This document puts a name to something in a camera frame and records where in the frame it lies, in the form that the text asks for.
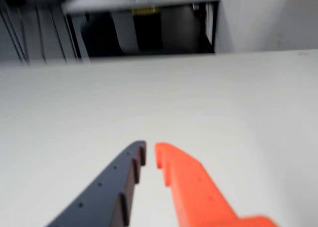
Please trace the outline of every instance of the metal table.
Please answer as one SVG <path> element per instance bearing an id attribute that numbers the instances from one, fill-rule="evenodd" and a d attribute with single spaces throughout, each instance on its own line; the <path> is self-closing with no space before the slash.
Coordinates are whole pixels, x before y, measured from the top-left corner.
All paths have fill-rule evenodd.
<path id="1" fill-rule="evenodd" d="M 199 4 L 200 9 L 200 23 L 201 39 L 209 44 L 210 51 L 214 53 L 215 36 L 217 29 L 218 7 L 220 0 L 66 0 L 62 4 L 62 10 L 67 17 L 69 23 L 74 47 L 78 58 L 81 58 L 80 48 L 75 34 L 75 29 L 72 22 L 72 14 L 83 14 L 102 11 L 119 11 L 131 10 L 134 8 L 143 7 L 171 7 L 183 6 L 189 4 Z M 213 27 L 212 27 L 212 42 L 210 43 L 206 36 L 206 5 L 213 6 Z"/>

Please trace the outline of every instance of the white wall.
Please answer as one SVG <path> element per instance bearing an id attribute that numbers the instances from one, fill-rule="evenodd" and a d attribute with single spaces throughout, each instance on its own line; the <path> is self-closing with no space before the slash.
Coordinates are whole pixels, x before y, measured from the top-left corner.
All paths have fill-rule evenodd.
<path id="1" fill-rule="evenodd" d="M 222 0 L 216 51 L 318 48 L 318 0 Z"/>

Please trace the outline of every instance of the white tabletop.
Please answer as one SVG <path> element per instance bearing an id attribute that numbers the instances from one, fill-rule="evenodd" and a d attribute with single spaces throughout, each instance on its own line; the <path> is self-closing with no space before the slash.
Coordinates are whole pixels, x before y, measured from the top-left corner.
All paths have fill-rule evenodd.
<path id="1" fill-rule="evenodd" d="M 218 0 L 67 0 L 62 9 L 65 14 L 127 10 L 148 6 L 170 6 Z"/>
<path id="2" fill-rule="evenodd" d="M 132 227 L 175 227 L 154 143 L 202 162 L 241 217 L 318 226 L 318 50 L 0 68 L 0 226 L 42 227 L 146 140 Z"/>

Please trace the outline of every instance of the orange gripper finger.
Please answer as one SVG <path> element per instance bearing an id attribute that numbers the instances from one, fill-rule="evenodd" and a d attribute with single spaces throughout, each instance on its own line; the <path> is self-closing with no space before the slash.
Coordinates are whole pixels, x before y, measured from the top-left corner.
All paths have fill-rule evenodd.
<path id="1" fill-rule="evenodd" d="M 268 218 L 239 219 L 200 162 L 167 144 L 156 144 L 157 167 L 171 187 L 180 227 L 275 227 Z"/>

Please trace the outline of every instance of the dark gray gripper finger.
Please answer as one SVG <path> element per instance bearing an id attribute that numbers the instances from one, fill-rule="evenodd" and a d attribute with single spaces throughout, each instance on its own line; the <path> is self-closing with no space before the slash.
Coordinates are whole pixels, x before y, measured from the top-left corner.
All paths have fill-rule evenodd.
<path id="1" fill-rule="evenodd" d="M 146 143 L 125 148 L 48 227 L 129 225 L 135 183 L 146 164 Z"/>

